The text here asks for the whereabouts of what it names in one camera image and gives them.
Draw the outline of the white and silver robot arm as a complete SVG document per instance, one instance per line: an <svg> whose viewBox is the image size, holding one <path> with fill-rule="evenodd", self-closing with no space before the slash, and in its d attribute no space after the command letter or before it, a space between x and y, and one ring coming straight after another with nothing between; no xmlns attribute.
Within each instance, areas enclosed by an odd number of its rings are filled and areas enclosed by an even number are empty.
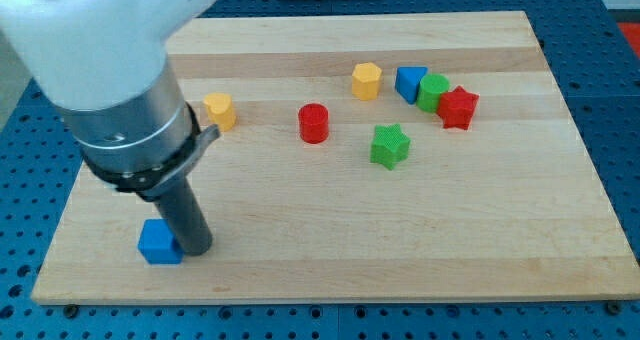
<svg viewBox="0 0 640 340"><path fill-rule="evenodd" d="M94 174L145 192L201 143L166 42L216 1L1 0L1 30Z"/></svg>

